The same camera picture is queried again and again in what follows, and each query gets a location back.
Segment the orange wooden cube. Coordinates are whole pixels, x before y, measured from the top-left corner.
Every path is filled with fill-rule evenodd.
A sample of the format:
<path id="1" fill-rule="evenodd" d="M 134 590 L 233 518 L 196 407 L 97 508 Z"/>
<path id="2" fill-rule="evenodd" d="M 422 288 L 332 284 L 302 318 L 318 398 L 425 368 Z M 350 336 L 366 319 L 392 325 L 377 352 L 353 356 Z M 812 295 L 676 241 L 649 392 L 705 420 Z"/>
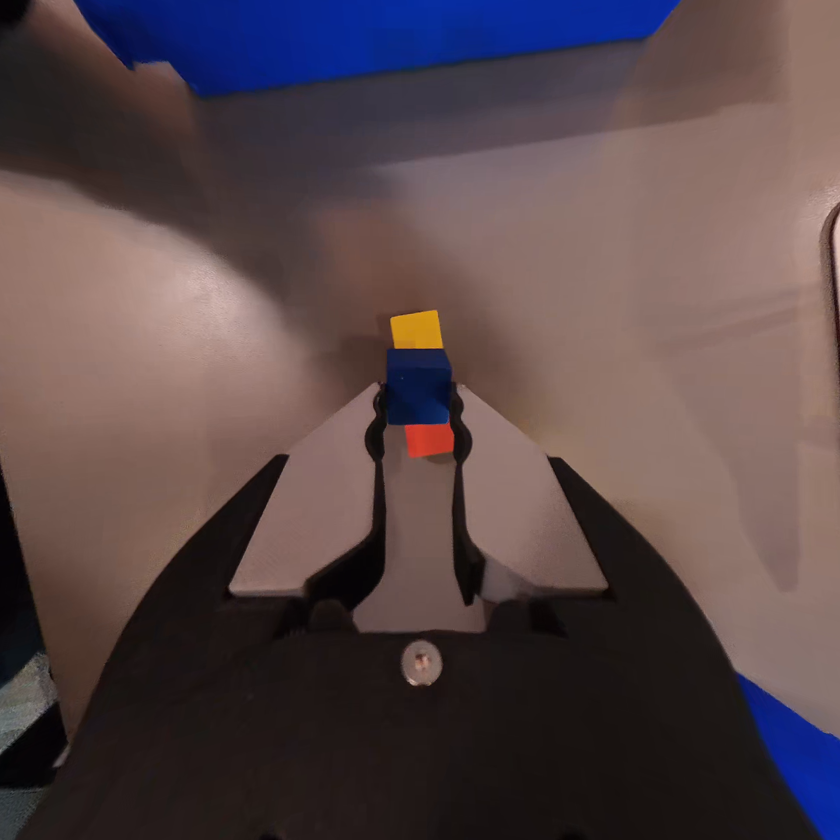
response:
<path id="1" fill-rule="evenodd" d="M 455 436 L 448 423 L 405 425 L 404 428 L 410 458 L 447 455 L 454 451 Z"/>

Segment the blue plastic bin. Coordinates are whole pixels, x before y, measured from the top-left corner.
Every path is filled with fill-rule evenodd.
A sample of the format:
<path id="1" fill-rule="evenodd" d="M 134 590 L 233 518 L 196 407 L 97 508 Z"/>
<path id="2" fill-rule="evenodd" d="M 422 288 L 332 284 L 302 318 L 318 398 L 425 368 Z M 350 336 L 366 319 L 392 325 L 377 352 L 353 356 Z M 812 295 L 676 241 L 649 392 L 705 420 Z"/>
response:
<path id="1" fill-rule="evenodd" d="M 128 68 L 207 97 L 645 39 L 678 1 L 78 1 Z"/>
<path id="2" fill-rule="evenodd" d="M 839 739 L 739 675 L 764 743 L 822 838 L 839 838 Z"/>

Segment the yellow wooden cube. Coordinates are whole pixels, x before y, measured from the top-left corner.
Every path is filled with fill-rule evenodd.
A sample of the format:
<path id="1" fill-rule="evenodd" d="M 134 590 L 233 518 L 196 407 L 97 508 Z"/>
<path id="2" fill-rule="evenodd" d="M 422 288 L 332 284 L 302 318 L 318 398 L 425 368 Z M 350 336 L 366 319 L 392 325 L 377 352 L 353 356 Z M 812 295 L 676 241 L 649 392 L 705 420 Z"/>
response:
<path id="1" fill-rule="evenodd" d="M 445 347 L 436 310 L 391 317 L 390 327 L 395 350 L 442 350 Z"/>

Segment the grey desk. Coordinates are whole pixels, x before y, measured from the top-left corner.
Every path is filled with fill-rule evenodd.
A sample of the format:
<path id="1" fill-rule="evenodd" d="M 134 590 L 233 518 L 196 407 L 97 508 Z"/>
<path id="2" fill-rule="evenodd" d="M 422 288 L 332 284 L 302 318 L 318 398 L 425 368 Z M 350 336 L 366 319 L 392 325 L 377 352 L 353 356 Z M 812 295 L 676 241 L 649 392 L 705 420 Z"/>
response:
<path id="1" fill-rule="evenodd" d="M 70 735 L 161 567 L 437 309 L 462 380 L 838 732 L 838 2 L 195 98 L 2 38 L 2 461 Z"/>

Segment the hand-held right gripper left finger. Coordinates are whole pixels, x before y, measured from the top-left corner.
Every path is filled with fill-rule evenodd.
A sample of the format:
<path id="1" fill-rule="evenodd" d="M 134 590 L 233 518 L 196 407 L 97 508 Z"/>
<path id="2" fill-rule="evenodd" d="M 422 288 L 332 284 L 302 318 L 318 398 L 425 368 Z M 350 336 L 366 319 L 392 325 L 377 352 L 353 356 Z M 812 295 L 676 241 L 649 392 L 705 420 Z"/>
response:
<path id="1" fill-rule="evenodd" d="M 367 597 L 385 568 L 385 415 L 369 385 L 294 444 L 230 582 L 241 597 Z"/>

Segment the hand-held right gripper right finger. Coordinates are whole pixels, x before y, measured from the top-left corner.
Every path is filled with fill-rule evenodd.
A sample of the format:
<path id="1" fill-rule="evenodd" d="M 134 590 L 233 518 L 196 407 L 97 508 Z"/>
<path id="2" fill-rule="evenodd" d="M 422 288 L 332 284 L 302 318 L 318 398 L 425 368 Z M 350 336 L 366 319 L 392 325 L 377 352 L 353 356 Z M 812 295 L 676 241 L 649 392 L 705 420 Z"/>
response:
<path id="1" fill-rule="evenodd" d="M 549 457 L 454 386 L 453 551 L 464 603 L 599 595 L 608 583 Z"/>

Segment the blue wooden cube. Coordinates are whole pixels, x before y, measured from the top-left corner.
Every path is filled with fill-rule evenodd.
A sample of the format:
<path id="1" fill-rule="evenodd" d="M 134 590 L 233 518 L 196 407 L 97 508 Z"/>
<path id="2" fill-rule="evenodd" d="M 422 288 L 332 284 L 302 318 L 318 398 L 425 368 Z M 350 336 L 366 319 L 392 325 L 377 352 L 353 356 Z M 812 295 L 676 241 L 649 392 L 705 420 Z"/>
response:
<path id="1" fill-rule="evenodd" d="M 385 401 L 393 426 L 448 423 L 453 371 L 444 349 L 389 349 Z"/>

